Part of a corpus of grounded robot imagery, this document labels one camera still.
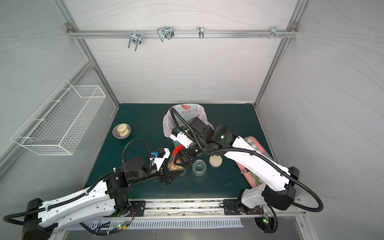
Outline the red lid peanut jar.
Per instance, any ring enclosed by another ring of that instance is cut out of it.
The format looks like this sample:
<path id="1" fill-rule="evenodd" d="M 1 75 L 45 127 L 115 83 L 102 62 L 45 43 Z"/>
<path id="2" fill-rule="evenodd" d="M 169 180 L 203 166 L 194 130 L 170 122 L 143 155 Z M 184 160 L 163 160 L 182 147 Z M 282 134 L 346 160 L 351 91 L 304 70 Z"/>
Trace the red lid peanut jar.
<path id="1" fill-rule="evenodd" d="M 169 162 L 167 164 L 167 168 L 169 172 L 173 173 L 176 171 L 182 171 L 181 176 L 184 176 L 187 172 L 187 169 L 181 166 L 181 161 L 176 158 L 176 154 L 182 150 L 184 146 L 178 145 L 173 152 L 171 153 L 171 156 L 169 158 Z"/>

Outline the beige lid glass peanut jar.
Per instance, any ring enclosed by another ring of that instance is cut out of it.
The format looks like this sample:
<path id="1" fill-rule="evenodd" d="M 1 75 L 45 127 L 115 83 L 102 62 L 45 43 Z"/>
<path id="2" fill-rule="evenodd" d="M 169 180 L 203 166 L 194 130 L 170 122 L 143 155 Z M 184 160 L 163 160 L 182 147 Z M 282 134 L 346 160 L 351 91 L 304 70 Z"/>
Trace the beige lid glass peanut jar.
<path id="1" fill-rule="evenodd" d="M 202 177 L 205 175 L 207 170 L 207 165 L 203 160 L 196 160 L 193 163 L 193 173 L 197 177 Z"/>

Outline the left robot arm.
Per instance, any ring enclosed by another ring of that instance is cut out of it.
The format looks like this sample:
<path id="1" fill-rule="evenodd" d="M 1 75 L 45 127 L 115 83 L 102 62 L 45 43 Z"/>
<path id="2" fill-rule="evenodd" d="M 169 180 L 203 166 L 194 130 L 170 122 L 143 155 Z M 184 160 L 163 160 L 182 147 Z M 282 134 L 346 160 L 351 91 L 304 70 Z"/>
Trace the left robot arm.
<path id="1" fill-rule="evenodd" d="M 168 148 L 150 151 L 147 167 L 139 157 L 128 161 L 127 150 L 135 142 L 149 147 L 142 139 L 129 141 L 122 152 L 122 167 L 101 176 L 90 187 L 51 201 L 31 200 L 25 212 L 4 216 L 4 222 L 22 226 L 24 240 L 48 240 L 66 227 L 94 218 L 134 215 L 134 207 L 127 198 L 132 185 L 152 179 L 170 185 L 183 173 L 178 170 L 165 174 L 163 163 L 172 156 Z"/>

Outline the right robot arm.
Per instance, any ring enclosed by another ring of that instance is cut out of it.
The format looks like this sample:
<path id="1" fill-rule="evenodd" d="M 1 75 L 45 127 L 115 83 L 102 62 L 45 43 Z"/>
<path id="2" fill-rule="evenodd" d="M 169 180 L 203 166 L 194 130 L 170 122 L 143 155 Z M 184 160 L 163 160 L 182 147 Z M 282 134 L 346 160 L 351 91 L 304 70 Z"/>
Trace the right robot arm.
<path id="1" fill-rule="evenodd" d="M 177 165 L 184 168 L 192 166 L 202 155 L 224 156 L 262 180 L 261 185 L 242 192 L 239 208 L 251 209 L 258 205 L 268 205 L 270 208 L 284 211 L 290 206 L 295 206 L 314 213 L 324 209 L 321 198 L 299 181 L 300 171 L 297 168 L 286 168 L 275 163 L 225 125 L 213 129 L 197 117 L 187 122 L 174 108 L 170 108 L 169 113 L 175 124 L 170 138 L 183 146 L 175 156 Z M 294 186 L 309 193 L 318 203 L 317 207 L 296 203 Z"/>

